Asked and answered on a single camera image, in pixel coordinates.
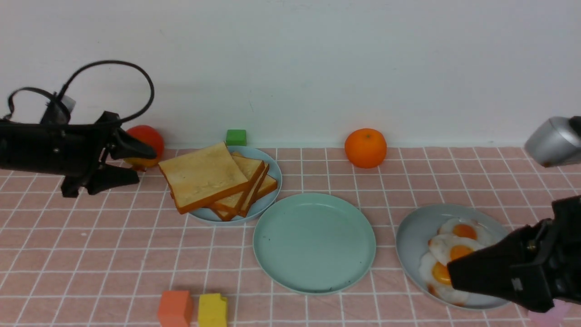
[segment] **gray plate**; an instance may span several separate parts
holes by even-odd
[[[256,219],[256,218],[260,217],[260,215],[264,212],[264,210],[266,210],[268,207],[270,207],[270,205],[273,204],[274,201],[277,199],[278,193],[281,191],[281,187],[282,187],[281,168],[278,166],[278,163],[276,162],[276,160],[272,159],[269,155],[267,155],[266,153],[264,153],[258,149],[255,149],[255,148],[239,147],[239,146],[235,146],[235,145],[229,146],[228,150],[230,151],[230,153],[240,152],[240,154],[242,154],[244,157],[259,159],[259,160],[264,161],[265,164],[268,163],[270,165],[270,168],[268,170],[268,174],[272,178],[277,180],[278,188],[275,191],[267,194],[263,198],[256,201],[252,205],[252,207],[250,207],[250,211],[248,211],[248,214],[246,215],[246,217],[236,216],[229,222],[222,221],[220,219],[220,217],[218,217],[210,209],[201,208],[201,209],[194,210],[194,211],[190,212],[190,214],[194,218],[196,218],[197,220],[208,223],[210,225],[216,225],[216,226],[241,225],[247,221],[251,221],[252,219]]]
[[[275,282],[297,293],[323,295],[361,280],[373,264],[376,243],[369,221],[350,203],[305,193],[266,210],[253,247]]]
[[[419,275],[419,259],[428,252],[428,240],[437,234],[438,228],[451,218],[475,219],[496,240],[503,239],[508,231],[493,218],[471,208],[455,204],[436,204],[419,208],[409,214],[399,226],[396,236],[397,256],[403,270],[426,295],[436,301],[464,310],[488,310],[502,307],[508,301],[481,294],[471,294],[465,306],[459,307],[431,295]]]

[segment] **empty plate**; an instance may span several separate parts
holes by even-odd
[[[278,201],[254,231],[254,254],[262,269],[301,294],[331,294],[354,285],[369,271],[375,247],[367,218],[327,194]]]

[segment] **green block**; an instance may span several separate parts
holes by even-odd
[[[226,133],[226,145],[246,146],[246,130],[229,129]]]

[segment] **fried egg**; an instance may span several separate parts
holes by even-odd
[[[420,259],[419,275],[431,295],[458,306],[463,306],[468,301],[470,294],[452,288],[448,269],[431,252],[427,252]]]
[[[436,235],[428,241],[429,251],[444,266],[452,260],[482,248],[485,248],[485,246],[477,241],[466,237],[458,237],[454,234]]]
[[[466,237],[468,239],[476,240],[484,246],[491,246],[496,241],[494,237],[484,226],[474,219],[452,218],[445,222],[438,234],[454,234],[458,237]]]

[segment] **red tomato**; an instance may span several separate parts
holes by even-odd
[[[139,171],[145,171],[147,168],[156,166],[162,158],[164,149],[163,137],[157,130],[147,125],[139,125],[128,129],[127,134],[151,146],[157,153],[157,157],[155,159],[126,158],[124,159],[125,162],[130,164],[133,169]]]

